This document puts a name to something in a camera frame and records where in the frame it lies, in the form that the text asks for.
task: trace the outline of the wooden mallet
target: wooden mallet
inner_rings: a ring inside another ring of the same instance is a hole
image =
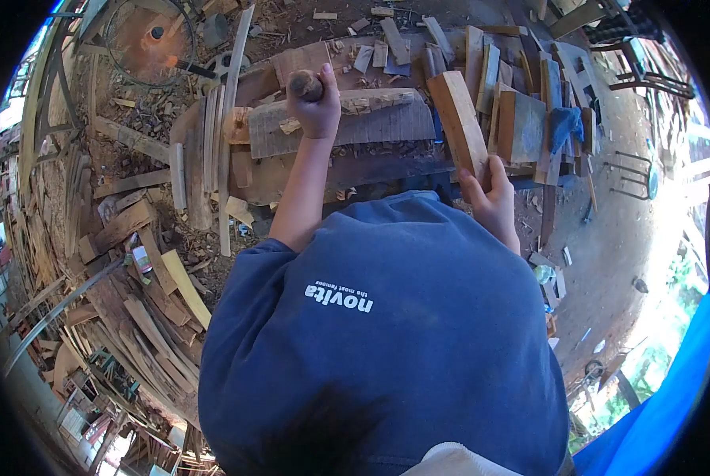
[[[323,83],[309,69],[293,71],[289,75],[289,90],[299,99],[317,103],[323,97]]]

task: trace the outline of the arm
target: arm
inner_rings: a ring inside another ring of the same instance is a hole
[[[296,252],[304,250],[321,223],[328,159],[341,117],[339,89],[330,63],[323,65],[318,77],[324,93],[317,103],[296,98],[288,85],[286,88],[289,116],[302,124],[304,134],[269,237]]]
[[[493,189],[489,194],[482,191],[481,185],[466,169],[461,169],[458,179],[461,182],[463,196],[471,201],[474,219],[511,251],[521,254],[519,237],[513,215],[513,185],[506,176],[506,169],[497,155],[490,155],[488,167],[492,175]]]

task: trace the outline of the blue tarp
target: blue tarp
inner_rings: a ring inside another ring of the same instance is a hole
[[[659,391],[574,455],[584,476],[648,471],[672,443],[702,386],[710,358],[710,294],[698,305]]]

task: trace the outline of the rag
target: rag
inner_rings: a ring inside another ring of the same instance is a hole
[[[582,112],[578,107],[554,107],[550,111],[550,153],[555,154],[574,132],[577,139],[585,140]]]

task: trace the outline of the blue sweatshirt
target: blue sweatshirt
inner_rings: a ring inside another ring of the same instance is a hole
[[[356,203],[302,253],[239,253],[202,351],[198,413],[217,460],[252,448],[330,382],[387,397],[367,474],[459,442],[521,474],[555,474],[564,382],[529,265],[433,192]]]

